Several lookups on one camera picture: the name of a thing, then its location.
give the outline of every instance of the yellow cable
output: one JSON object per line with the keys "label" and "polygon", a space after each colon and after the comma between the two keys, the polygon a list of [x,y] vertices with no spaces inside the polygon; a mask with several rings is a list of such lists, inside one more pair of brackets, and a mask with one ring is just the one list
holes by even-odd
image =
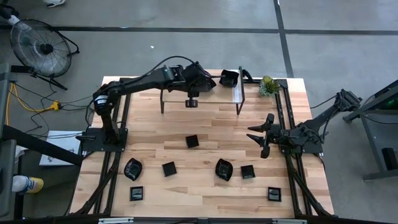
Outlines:
{"label": "yellow cable", "polygon": [[40,110],[35,110],[35,109],[30,109],[28,107],[26,107],[26,105],[21,101],[21,99],[18,96],[18,90],[17,90],[17,86],[13,83],[11,83],[11,88],[9,90],[8,96],[7,96],[7,105],[6,105],[6,125],[9,124],[9,118],[8,118],[8,114],[9,114],[9,105],[10,105],[10,97],[11,97],[11,93],[12,91],[15,90],[15,96],[18,99],[19,103],[25,108],[25,110],[27,111],[31,111],[31,112],[43,112],[43,111],[50,111],[50,110],[55,110],[55,111],[59,111],[60,110],[60,103],[58,101],[54,101],[54,103],[49,106],[46,109],[40,109]]}
{"label": "yellow cable", "polygon": [[13,89],[14,89],[14,85],[11,83],[11,89],[10,89],[10,92],[8,93],[8,96],[7,96],[6,125],[9,124],[9,121],[8,121],[8,110],[9,110],[9,105],[10,105],[10,96],[11,96],[11,92],[12,92]]}
{"label": "yellow cable", "polygon": [[38,112],[43,112],[45,110],[50,110],[50,109],[52,110],[53,109],[51,106],[46,108],[46,109],[40,109],[40,110],[33,110],[33,109],[30,109],[30,108],[26,107],[26,105],[21,101],[21,99],[18,96],[18,91],[17,91],[17,87],[15,86],[15,84],[12,83],[11,85],[15,89],[15,95],[17,96],[17,99],[18,99],[19,103],[25,108],[25,110],[38,113]]}

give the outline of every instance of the fan grill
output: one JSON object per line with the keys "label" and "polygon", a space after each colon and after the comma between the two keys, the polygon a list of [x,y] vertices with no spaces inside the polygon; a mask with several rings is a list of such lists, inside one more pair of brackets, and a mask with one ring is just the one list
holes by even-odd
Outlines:
{"label": "fan grill", "polygon": [[11,47],[23,65],[44,77],[65,74],[72,61],[67,41],[50,25],[34,19],[21,20],[12,27]]}

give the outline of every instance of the green plant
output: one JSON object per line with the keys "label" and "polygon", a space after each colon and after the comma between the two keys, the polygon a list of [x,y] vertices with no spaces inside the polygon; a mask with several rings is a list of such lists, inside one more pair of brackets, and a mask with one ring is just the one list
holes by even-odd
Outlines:
{"label": "green plant", "polygon": [[273,78],[266,75],[260,82],[259,92],[261,96],[271,96],[279,92],[279,84]]}

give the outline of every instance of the wooden tabletop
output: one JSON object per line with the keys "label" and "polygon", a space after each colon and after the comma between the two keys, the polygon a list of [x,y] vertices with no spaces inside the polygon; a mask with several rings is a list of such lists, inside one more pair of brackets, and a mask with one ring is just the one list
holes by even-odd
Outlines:
{"label": "wooden tabletop", "polygon": [[[103,83],[120,77],[104,77]],[[304,81],[287,79],[295,122],[312,118]],[[246,101],[239,116],[236,106],[222,103],[199,103],[198,108],[185,108],[181,103],[166,103],[160,113],[159,90],[135,93],[131,97],[127,128],[127,146],[122,153],[112,209],[113,217],[294,217],[285,159],[274,144],[267,159],[260,158],[261,148],[248,137],[248,126],[260,125],[268,113],[277,116],[274,98],[259,98],[258,86],[245,84]],[[101,127],[100,117],[93,120]],[[187,149],[185,137],[197,134],[199,146]],[[71,212],[81,208],[98,185],[104,153],[96,152],[83,161],[76,185]],[[141,176],[131,181],[123,174],[130,158],[142,162]],[[226,182],[215,175],[218,159],[234,166]],[[177,174],[164,177],[162,164],[174,161]],[[324,208],[333,207],[321,162],[304,154],[307,184]],[[240,167],[253,165],[256,178],[243,180]],[[130,187],[143,186],[144,199],[129,201]],[[267,199],[268,187],[282,189],[282,202]],[[108,188],[105,188],[104,208]],[[300,208],[304,213],[301,190]]]}

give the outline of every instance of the gray floor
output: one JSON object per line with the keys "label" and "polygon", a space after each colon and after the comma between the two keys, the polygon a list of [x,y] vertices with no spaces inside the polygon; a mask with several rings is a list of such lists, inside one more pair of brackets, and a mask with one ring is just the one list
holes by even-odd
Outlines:
{"label": "gray floor", "polygon": [[[239,0],[68,0],[47,9],[41,1],[11,0],[21,17],[63,26],[189,27],[275,29],[273,1]],[[286,29],[397,30],[398,3],[393,0],[280,0]],[[71,101],[90,95],[104,75],[138,75],[169,55],[199,60],[205,68],[237,68],[254,76],[286,77],[279,34],[222,34],[178,32],[62,32],[81,48],[68,73],[59,78],[70,90],[53,97]],[[366,99],[397,79],[398,36],[288,35],[295,77],[304,78],[311,105],[341,88]],[[9,47],[8,31],[0,32],[0,62],[19,64]],[[184,61],[170,61],[170,65]],[[48,85],[17,75],[18,82],[43,95]],[[40,98],[20,90],[33,107]],[[327,105],[312,111],[316,116]],[[16,100],[11,103],[11,126],[33,128],[30,113]],[[397,222],[398,179],[363,182],[362,175],[377,171],[376,163],[359,120],[348,125],[342,114],[330,122],[324,145],[326,175],[335,213],[340,217]],[[82,130],[84,112],[45,113],[50,129]],[[73,184],[43,190],[29,215],[42,217],[65,212]]]}

